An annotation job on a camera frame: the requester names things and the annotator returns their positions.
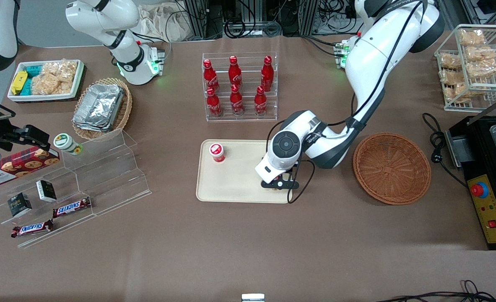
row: cloth bag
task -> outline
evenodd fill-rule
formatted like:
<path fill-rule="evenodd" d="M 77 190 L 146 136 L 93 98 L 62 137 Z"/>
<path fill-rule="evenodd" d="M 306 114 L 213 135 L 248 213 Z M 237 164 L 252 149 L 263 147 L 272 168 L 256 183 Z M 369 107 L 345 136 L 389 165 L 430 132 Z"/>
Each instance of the cloth bag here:
<path fill-rule="evenodd" d="M 144 35 L 162 38 L 168 42 L 184 41 L 194 35 L 183 1 L 179 1 L 179 4 L 175 2 L 141 4 L 138 6 L 138 11 Z"/>

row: wicker basket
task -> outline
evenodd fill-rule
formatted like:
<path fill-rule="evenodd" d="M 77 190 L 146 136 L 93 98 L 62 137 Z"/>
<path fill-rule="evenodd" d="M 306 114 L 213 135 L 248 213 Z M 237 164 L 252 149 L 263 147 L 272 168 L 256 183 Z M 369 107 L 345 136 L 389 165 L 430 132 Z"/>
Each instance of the wicker basket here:
<path fill-rule="evenodd" d="M 354 173 L 369 195 L 390 205 L 411 204 L 430 186 L 430 164 L 417 145 L 399 134 L 368 136 L 354 151 Z"/>
<path fill-rule="evenodd" d="M 118 80 L 117 78 L 105 78 L 103 80 L 96 81 L 95 83 L 93 83 L 93 85 L 94 84 L 106 84 L 106 85 L 116 84 L 125 90 L 125 94 L 123 95 L 123 99 L 121 100 L 122 103 L 121 106 L 119 107 L 119 111 L 117 113 L 117 117 L 114 122 L 114 126 L 112 130 L 125 128 L 125 125 L 129 121 L 130 111 L 132 110 L 132 96 L 130 94 L 127 85 L 123 81 Z M 80 98 L 78 99 L 78 103 L 75 108 L 75 113 L 80 107 L 83 96 L 86 94 L 89 87 L 91 87 L 91 85 L 86 88 L 86 90 L 81 94 Z M 107 132 L 83 130 L 75 126 L 75 124 L 73 124 L 73 128 L 75 129 L 75 132 L 78 134 L 79 137 L 89 140 L 98 138 L 99 136 L 107 133 Z"/>

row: small black box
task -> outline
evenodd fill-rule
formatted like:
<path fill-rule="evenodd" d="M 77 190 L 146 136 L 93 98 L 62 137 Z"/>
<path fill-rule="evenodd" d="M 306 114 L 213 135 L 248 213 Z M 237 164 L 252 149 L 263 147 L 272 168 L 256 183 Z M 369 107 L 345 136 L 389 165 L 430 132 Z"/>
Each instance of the small black box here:
<path fill-rule="evenodd" d="M 56 201 L 56 193 L 52 183 L 46 180 L 39 180 L 37 183 L 37 191 L 39 191 L 39 199 L 53 203 Z"/>
<path fill-rule="evenodd" d="M 30 201 L 25 193 L 19 193 L 18 195 L 11 197 L 11 199 L 8 200 L 8 205 L 10 206 L 13 217 L 22 216 L 31 210 Z"/>

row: red cookie box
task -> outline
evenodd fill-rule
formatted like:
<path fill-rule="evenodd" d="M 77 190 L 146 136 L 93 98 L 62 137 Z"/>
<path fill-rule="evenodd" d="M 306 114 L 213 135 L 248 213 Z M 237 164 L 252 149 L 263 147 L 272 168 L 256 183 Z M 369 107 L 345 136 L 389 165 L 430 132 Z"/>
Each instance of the red cookie box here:
<path fill-rule="evenodd" d="M 54 150 L 44 151 L 31 147 L 24 151 L 4 157 L 0 160 L 0 185 L 25 176 L 60 161 L 60 156 Z"/>

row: brown table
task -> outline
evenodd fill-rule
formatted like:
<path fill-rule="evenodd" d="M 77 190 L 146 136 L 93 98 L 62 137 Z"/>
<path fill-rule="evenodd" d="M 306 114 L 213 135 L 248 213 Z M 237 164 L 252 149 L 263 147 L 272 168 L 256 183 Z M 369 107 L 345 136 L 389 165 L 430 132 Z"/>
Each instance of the brown table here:
<path fill-rule="evenodd" d="M 332 38 L 340 41 L 343 37 Z M 201 97 L 203 52 L 277 50 L 280 116 L 311 109 L 334 122 L 352 95 L 334 59 L 299 38 L 221 39 L 175 44 L 164 76 L 131 86 L 125 130 L 152 195 L 18 249 L 0 225 L 0 301 L 238 301 L 262 292 L 270 302 L 362 301 L 436 290 L 472 279 L 496 297 L 496 252 L 486 251 L 466 189 L 432 165 L 428 193 L 415 204 L 385 206 L 359 186 L 351 153 L 317 170 L 293 205 L 203 203 L 196 199 L 205 139 L 264 139 L 271 122 L 209 124 Z M 430 156 L 422 112 L 448 128 L 465 114 L 442 109 L 435 48 L 408 54 L 388 77 L 386 97 L 361 132 L 407 136 Z M 119 77 L 105 47 L 23 47 L 17 61 L 81 59 L 84 86 Z M 74 102 L 11 104 L 14 124 L 51 135 L 73 133 Z M 304 180 L 309 169 L 300 173 Z"/>

